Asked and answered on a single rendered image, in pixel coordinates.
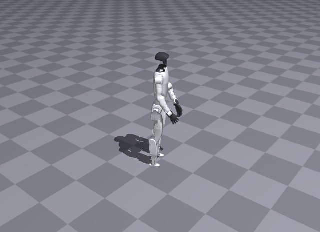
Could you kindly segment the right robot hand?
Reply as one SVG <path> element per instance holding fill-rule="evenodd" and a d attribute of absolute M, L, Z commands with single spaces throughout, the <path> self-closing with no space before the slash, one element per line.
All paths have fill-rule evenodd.
<path fill-rule="evenodd" d="M 172 112 L 172 111 L 171 111 Z M 167 116 L 169 116 L 168 114 L 167 114 Z M 177 117 L 179 117 L 178 115 L 175 115 L 175 114 L 173 114 L 173 112 L 172 112 L 172 115 L 171 116 L 169 116 L 170 117 L 170 119 L 171 119 L 171 121 L 172 121 L 172 123 L 174 124 L 174 122 L 176 123 L 176 121 L 177 121 Z M 178 119 L 179 120 L 179 119 Z M 177 121 L 178 122 L 178 121 Z"/>

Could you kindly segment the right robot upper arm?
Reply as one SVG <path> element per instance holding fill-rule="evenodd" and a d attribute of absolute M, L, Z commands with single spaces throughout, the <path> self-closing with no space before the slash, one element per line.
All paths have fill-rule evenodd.
<path fill-rule="evenodd" d="M 157 75 L 154 79 L 155 82 L 155 87 L 156 87 L 156 99 L 159 102 L 159 98 L 162 96 L 162 91 L 163 91 L 163 76 L 162 75 Z"/>

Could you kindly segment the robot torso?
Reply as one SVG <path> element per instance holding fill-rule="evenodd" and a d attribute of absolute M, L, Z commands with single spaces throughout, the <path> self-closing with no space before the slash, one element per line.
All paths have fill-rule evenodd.
<path fill-rule="evenodd" d="M 154 73 L 154 77 L 153 77 L 153 85 L 154 85 L 154 95 L 155 95 L 155 98 L 156 98 L 156 85 L 155 85 L 155 77 L 157 75 L 162 75 L 163 77 L 163 84 L 162 84 L 162 96 L 164 96 L 164 98 L 166 98 L 167 96 L 167 93 L 168 93 L 168 86 L 169 86 L 169 73 L 168 73 L 168 70 L 166 68 L 165 69 L 165 72 L 162 72 L 163 69 L 161 69 L 159 72 L 156 72 Z M 157 70 L 157 69 L 156 69 Z M 160 102 L 157 101 L 157 98 L 156 100 L 154 101 L 153 105 L 152 105 L 152 112 L 154 111 L 154 109 L 158 109 L 158 112 L 161 113 L 163 111 L 162 107 L 160 107 Z"/>

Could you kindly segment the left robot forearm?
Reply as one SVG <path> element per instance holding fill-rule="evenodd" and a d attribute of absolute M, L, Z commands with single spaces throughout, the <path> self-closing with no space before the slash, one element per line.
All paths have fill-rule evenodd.
<path fill-rule="evenodd" d="M 167 93 L 169 94 L 172 103 L 173 103 L 173 104 L 176 104 L 176 101 L 175 101 L 175 100 L 176 100 L 177 98 L 176 98 L 176 96 L 175 96 L 175 94 L 174 94 L 173 86 L 172 86 L 171 89 L 169 89 L 169 90 L 167 91 Z"/>

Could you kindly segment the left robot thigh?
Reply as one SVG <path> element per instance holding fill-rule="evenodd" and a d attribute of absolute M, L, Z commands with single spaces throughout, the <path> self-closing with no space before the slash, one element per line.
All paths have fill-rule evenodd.
<path fill-rule="evenodd" d="M 163 127 L 164 127 L 166 123 L 167 114 L 164 112 L 164 110 L 162 110 L 161 114 L 163 117 Z M 154 129 L 152 129 L 152 134 L 154 135 Z"/>

